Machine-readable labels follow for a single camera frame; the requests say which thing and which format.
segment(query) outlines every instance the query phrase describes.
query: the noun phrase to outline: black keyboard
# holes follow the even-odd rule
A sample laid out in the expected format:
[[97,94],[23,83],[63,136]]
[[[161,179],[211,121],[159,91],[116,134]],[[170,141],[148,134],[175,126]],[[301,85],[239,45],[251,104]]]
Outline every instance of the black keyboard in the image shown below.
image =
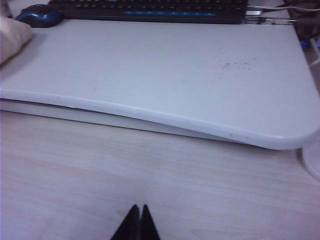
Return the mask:
[[66,19],[240,24],[248,0],[51,0]]

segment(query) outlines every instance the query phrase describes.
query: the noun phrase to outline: white cable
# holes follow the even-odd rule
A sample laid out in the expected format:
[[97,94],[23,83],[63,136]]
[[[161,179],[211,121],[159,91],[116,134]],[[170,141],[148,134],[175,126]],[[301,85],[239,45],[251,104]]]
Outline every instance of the white cable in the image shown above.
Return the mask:
[[257,8],[257,9],[268,9],[268,10],[285,10],[285,9],[296,9],[303,12],[319,12],[320,8],[303,8],[298,6],[256,6],[256,5],[248,5],[249,8]]

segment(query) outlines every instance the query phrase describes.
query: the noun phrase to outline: wooden desk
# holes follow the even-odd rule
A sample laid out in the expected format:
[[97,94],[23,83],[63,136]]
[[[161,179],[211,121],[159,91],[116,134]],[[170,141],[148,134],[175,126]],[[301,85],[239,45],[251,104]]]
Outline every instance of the wooden desk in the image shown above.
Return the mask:
[[108,240],[148,204],[162,240],[319,240],[297,151],[1,112],[1,239]]

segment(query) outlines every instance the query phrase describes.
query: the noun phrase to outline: white lamp base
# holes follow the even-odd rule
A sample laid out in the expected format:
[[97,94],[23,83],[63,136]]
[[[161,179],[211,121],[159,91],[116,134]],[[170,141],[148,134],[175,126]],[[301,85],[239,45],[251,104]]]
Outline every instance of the white lamp base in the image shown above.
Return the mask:
[[320,136],[302,149],[302,158],[309,173],[320,181]]

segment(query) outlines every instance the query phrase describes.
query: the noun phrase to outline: blue mouse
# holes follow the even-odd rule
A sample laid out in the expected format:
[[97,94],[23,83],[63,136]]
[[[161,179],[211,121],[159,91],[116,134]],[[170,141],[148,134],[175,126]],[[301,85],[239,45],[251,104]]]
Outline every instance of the blue mouse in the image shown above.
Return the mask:
[[16,20],[29,24],[32,28],[50,28],[60,23],[63,14],[51,6],[36,4],[22,9]]

